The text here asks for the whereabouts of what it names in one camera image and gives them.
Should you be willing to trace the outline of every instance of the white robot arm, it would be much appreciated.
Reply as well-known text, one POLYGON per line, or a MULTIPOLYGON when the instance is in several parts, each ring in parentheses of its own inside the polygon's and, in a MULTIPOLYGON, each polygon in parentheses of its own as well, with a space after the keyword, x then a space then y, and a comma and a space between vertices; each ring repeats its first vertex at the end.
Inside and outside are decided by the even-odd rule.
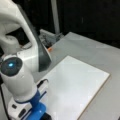
POLYGON ((13 95, 8 105, 11 120, 34 120, 36 113, 35 119, 41 120, 46 107, 40 99, 45 94, 48 81, 34 83, 31 72, 45 70, 51 58, 22 8, 12 0, 0 0, 0 46, 6 55, 0 74, 13 95), (17 39, 7 35, 19 27, 30 40, 30 47, 24 46, 27 49, 21 49, 17 39))
POLYGON ((43 71, 49 66, 51 63, 49 53, 22 8, 12 0, 0 0, 0 26, 0 46, 5 54, 16 54, 32 72, 43 71), (20 50, 16 38, 6 36, 19 27, 24 30, 32 44, 28 49, 20 50))
POLYGON ((8 104, 11 120, 42 120, 46 107, 40 103, 48 88, 48 80, 34 82, 27 66, 18 57, 5 60, 1 65, 1 77, 12 93, 8 104))

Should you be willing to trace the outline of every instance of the dark background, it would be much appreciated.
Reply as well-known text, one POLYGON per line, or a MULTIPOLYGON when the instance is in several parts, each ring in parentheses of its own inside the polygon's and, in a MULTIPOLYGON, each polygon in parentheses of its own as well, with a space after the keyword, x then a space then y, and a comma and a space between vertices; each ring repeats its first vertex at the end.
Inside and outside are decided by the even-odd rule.
MULTIPOLYGON (((25 10, 36 31, 54 32, 51 0, 13 0, 25 10)), ((60 29, 120 48, 120 0, 57 0, 60 29)), ((24 43, 22 30, 15 35, 24 43)))

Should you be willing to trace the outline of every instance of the table surface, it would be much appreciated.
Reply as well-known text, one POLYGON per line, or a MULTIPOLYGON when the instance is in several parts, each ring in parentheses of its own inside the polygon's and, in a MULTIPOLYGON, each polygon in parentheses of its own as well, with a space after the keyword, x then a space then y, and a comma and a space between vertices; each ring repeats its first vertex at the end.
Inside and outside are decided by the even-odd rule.
MULTIPOLYGON (((89 38, 68 33, 53 46, 49 69, 34 73, 37 82, 66 56, 72 56, 111 74, 79 120, 118 120, 120 116, 120 50, 89 38)), ((4 87, 6 103, 11 94, 4 87)), ((7 120, 0 97, 0 119, 7 120)))
POLYGON ((41 102, 52 120, 77 120, 109 75, 67 56, 42 78, 48 79, 49 88, 41 102))

